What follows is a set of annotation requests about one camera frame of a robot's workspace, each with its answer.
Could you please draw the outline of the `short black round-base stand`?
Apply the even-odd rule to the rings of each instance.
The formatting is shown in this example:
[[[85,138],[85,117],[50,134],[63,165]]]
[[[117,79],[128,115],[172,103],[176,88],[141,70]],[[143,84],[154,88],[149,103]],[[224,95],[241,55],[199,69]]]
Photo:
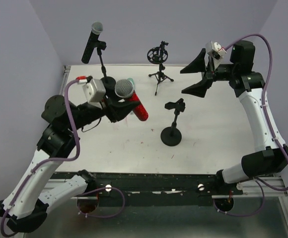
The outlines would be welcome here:
[[[97,50],[97,54],[98,54],[100,64],[101,64],[101,71],[103,74],[103,78],[101,79],[101,81],[104,83],[105,87],[113,89],[116,84],[116,80],[111,76],[107,76],[106,67],[104,65],[103,58],[102,58],[102,52],[105,49],[106,49],[106,43],[104,41],[96,42],[96,50]]]

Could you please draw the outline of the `red microphone grey grille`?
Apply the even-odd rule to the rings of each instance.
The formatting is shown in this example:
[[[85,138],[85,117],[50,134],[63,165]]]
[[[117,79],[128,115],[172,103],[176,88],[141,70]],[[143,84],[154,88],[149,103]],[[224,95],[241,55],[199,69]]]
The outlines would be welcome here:
[[[133,113],[140,121],[146,121],[148,119],[148,112],[138,98],[132,81],[121,79],[116,82],[114,90],[116,95],[125,101],[139,102],[139,105],[133,109]]]

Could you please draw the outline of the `tall black round-base stand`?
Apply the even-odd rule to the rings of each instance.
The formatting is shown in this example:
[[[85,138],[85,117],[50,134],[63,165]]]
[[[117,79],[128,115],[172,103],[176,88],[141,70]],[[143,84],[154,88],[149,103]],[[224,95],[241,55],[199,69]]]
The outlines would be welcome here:
[[[167,146],[176,146],[182,140],[182,134],[180,130],[177,128],[177,119],[180,113],[185,111],[186,104],[183,98],[180,98],[177,102],[168,102],[164,105],[164,108],[167,110],[174,109],[174,120],[171,126],[166,127],[162,130],[160,134],[160,139],[163,144]]]

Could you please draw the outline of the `black microphone silver grille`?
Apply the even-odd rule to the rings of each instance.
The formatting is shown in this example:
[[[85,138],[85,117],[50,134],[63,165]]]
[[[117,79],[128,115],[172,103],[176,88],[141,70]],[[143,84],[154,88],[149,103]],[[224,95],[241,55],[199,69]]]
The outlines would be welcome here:
[[[103,31],[103,24],[99,21],[93,22],[91,26],[91,32],[81,58],[82,63],[84,64],[89,63],[93,50],[94,48],[97,47],[97,44],[99,42],[98,38],[99,35],[102,33],[102,31]]]

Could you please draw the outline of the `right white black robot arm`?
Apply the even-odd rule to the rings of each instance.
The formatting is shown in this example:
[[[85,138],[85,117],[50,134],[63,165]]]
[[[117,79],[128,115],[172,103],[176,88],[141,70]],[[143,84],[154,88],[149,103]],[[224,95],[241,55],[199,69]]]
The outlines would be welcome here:
[[[280,135],[268,108],[263,76],[252,70],[255,46],[240,40],[233,44],[230,63],[222,64],[226,50],[217,42],[208,42],[198,56],[180,72],[202,74],[200,82],[182,90],[200,98],[216,81],[227,81],[242,104],[253,134],[254,153],[239,164],[217,172],[220,183],[231,184],[281,172],[288,164],[288,146]]]

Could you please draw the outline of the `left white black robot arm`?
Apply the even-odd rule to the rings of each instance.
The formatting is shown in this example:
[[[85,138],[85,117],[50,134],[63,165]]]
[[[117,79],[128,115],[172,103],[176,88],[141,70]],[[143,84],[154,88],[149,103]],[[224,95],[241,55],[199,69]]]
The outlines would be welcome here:
[[[75,105],[69,100],[67,85],[61,95],[49,98],[42,118],[48,123],[33,158],[21,180],[4,200],[0,201],[1,234],[31,233],[38,229],[48,214],[70,198],[88,192],[97,192],[93,176],[77,172],[70,180],[49,191],[44,188],[65,162],[75,161],[80,155],[77,131],[93,121],[107,117],[111,122],[123,120],[140,105],[132,91],[108,90],[101,80],[79,77],[71,85],[82,86],[86,102]]]

